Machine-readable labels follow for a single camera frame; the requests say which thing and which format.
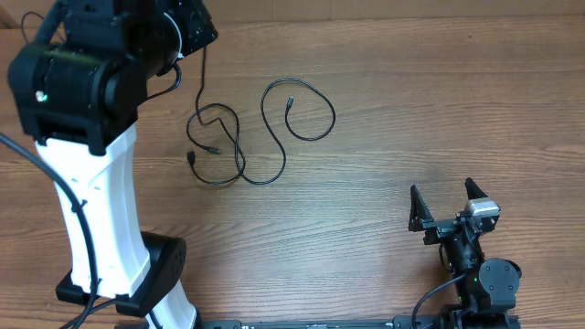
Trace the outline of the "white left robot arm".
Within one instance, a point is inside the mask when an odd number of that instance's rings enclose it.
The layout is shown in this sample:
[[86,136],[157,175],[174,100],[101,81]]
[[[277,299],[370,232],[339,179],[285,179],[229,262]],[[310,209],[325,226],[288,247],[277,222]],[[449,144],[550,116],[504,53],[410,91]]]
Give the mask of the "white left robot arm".
[[185,241],[140,228],[133,150],[148,80],[217,35],[198,0],[57,1],[11,62],[28,159],[54,182],[69,236],[59,300],[114,305],[145,328],[201,325],[180,281]]

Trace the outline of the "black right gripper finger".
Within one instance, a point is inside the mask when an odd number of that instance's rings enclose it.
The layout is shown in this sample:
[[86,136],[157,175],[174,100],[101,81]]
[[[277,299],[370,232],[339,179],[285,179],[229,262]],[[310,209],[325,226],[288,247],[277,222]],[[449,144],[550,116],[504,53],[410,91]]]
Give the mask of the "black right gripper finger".
[[422,195],[416,185],[410,187],[409,231],[422,231],[433,221]]
[[487,194],[473,181],[471,177],[467,177],[465,179],[464,185],[469,200],[487,197]]

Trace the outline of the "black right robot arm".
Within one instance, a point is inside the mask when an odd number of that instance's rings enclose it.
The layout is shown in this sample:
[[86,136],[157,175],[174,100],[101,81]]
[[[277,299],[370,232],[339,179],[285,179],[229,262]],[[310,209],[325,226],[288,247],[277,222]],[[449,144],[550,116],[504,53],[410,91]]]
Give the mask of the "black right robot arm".
[[522,271],[511,260],[487,259],[480,237],[495,230],[501,208],[474,181],[465,182],[468,201],[452,219],[436,220],[419,189],[410,188],[409,230],[438,244],[450,265],[462,306],[470,314],[499,314],[516,307]]

